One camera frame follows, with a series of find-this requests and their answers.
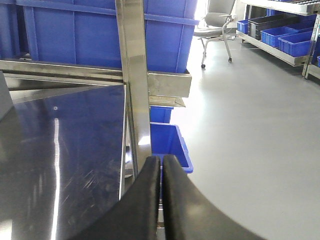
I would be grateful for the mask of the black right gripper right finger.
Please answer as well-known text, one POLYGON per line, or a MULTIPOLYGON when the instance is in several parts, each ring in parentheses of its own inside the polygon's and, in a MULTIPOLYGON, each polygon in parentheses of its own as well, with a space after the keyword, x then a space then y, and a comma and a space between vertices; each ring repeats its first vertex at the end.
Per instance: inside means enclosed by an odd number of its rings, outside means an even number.
POLYGON ((168 240, 260 240, 232 220, 192 183, 174 155, 163 157, 162 204, 168 240))

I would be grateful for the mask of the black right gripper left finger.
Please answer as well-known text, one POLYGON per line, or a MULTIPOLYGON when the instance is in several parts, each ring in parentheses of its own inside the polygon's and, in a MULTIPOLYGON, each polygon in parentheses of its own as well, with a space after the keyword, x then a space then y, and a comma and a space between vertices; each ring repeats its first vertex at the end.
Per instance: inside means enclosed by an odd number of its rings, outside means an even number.
POLYGON ((148 156, 121 199, 72 240, 155 240, 160 201, 161 160, 148 156))

